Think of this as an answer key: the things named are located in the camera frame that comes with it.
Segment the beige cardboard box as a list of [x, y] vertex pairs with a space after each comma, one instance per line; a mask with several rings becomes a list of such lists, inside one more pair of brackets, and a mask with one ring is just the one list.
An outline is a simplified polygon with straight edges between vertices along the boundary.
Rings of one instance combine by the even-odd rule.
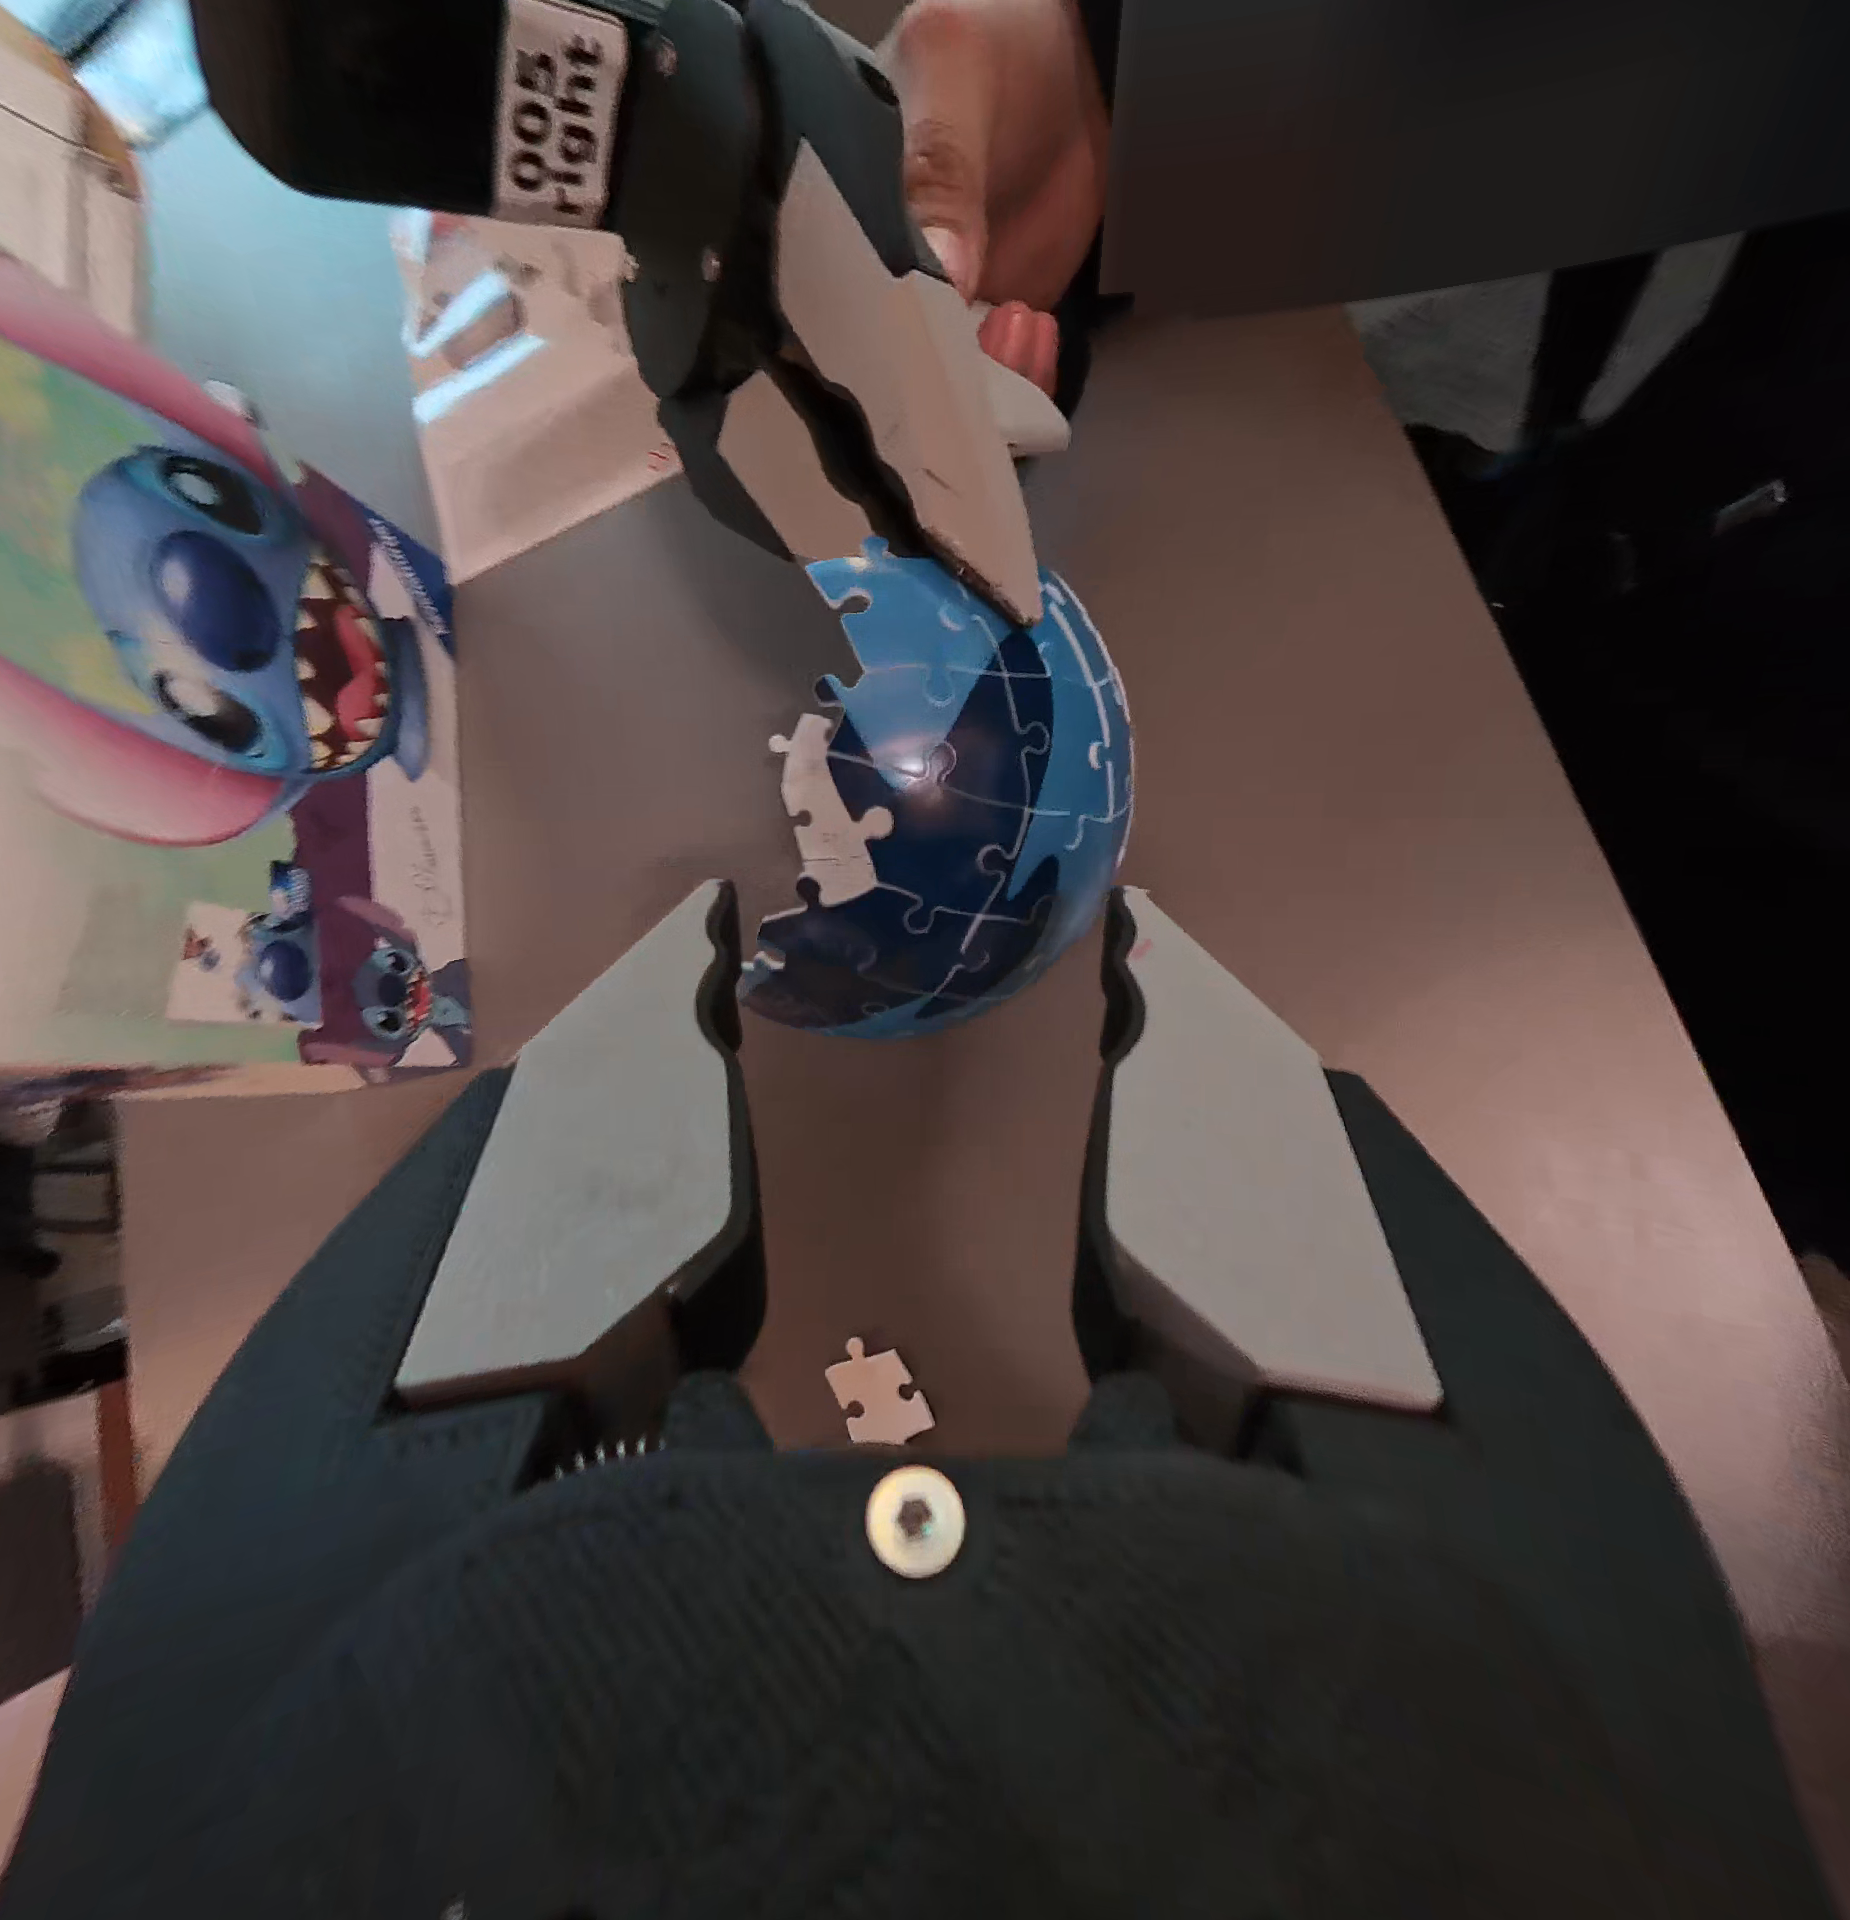
[[147, 266], [137, 165], [65, 61], [4, 7], [0, 253], [137, 331]]

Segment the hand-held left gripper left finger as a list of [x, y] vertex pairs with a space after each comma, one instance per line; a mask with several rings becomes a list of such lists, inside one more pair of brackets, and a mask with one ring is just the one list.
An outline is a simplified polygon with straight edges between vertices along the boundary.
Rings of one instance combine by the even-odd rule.
[[738, 1372], [769, 1303], [738, 891], [697, 885], [505, 1072], [395, 1372], [408, 1405], [548, 1387], [655, 1412]]

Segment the cartoon puzzle box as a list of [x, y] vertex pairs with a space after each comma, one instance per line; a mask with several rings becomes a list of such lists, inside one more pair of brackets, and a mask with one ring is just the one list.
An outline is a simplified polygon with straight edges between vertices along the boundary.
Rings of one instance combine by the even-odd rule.
[[439, 558], [0, 251], [0, 1093], [464, 1068]]

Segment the white cardboard box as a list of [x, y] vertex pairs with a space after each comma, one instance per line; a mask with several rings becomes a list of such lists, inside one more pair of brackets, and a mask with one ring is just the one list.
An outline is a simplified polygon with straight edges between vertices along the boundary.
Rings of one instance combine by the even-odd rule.
[[443, 562], [468, 583], [679, 475], [624, 321], [614, 234], [387, 220]]

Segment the white loose puzzle piece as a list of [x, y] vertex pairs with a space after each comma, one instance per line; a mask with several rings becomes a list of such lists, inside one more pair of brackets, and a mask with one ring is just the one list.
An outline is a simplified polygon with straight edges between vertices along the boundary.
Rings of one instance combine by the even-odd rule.
[[895, 1346], [851, 1333], [823, 1377], [856, 1450], [907, 1450], [938, 1427], [929, 1396]]

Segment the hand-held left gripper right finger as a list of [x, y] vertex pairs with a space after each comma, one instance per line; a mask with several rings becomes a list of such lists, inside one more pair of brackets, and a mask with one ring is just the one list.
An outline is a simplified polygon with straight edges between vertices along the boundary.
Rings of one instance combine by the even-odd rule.
[[1077, 1204], [1091, 1380], [1173, 1412], [1295, 1396], [1440, 1412], [1442, 1383], [1316, 1051], [1144, 890], [1101, 919]]

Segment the blue and white puzzle ball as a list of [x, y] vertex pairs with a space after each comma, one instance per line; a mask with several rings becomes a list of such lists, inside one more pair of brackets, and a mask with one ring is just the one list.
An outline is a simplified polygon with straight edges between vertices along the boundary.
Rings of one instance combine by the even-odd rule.
[[807, 564], [856, 672], [769, 738], [795, 903], [738, 1002], [826, 1038], [922, 1038], [1031, 989], [1099, 919], [1129, 842], [1125, 681], [1069, 580], [1012, 625], [884, 541]]

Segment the person's right hand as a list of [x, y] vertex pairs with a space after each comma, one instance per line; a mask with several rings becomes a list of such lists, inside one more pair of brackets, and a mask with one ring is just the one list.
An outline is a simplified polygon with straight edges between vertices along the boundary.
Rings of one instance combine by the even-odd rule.
[[1101, 229], [1116, 4], [909, 4], [880, 61], [902, 192], [983, 354], [1069, 410]]

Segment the person's right forearm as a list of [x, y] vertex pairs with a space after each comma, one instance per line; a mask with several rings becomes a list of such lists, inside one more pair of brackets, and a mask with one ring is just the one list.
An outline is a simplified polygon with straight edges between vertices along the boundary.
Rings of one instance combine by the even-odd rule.
[[1850, 209], [1850, 4], [1120, 4], [1099, 287], [1433, 293]]

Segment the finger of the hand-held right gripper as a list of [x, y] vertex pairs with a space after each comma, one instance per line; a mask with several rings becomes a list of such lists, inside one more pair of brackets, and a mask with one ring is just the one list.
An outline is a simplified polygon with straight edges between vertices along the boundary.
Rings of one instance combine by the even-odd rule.
[[884, 541], [1033, 628], [1040, 571], [988, 354], [960, 293], [880, 260], [811, 142], [774, 212], [783, 396], [812, 456], [772, 493], [772, 534], [803, 564]]

